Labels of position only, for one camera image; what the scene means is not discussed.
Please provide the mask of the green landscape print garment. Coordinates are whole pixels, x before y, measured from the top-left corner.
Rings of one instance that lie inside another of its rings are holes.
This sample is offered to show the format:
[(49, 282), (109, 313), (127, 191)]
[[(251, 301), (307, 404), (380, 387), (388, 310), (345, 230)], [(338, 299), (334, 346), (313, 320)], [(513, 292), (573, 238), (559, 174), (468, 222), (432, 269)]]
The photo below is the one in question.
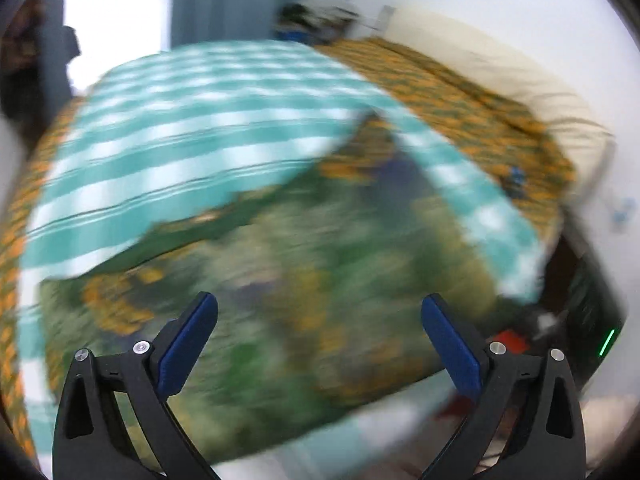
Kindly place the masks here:
[(218, 322), (170, 406), (213, 463), (436, 372), (420, 323), (432, 292), (485, 326), (500, 307), (482, 255), (374, 116), (288, 182), (154, 226), (79, 278), (42, 282), (52, 392), (76, 350), (104, 356), (151, 339), (200, 292), (216, 297)]

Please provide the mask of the cream pillow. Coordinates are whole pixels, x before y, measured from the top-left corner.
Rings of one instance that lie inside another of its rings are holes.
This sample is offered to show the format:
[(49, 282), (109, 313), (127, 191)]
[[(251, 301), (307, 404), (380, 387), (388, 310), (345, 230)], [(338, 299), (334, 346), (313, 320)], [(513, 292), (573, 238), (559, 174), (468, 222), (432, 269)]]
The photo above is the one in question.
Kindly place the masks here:
[(598, 184), (613, 151), (614, 136), (561, 78), (486, 32), (416, 6), (394, 9), (383, 38), (434, 58), (528, 108), (574, 165), (577, 178), (568, 192), (571, 202), (581, 202)]

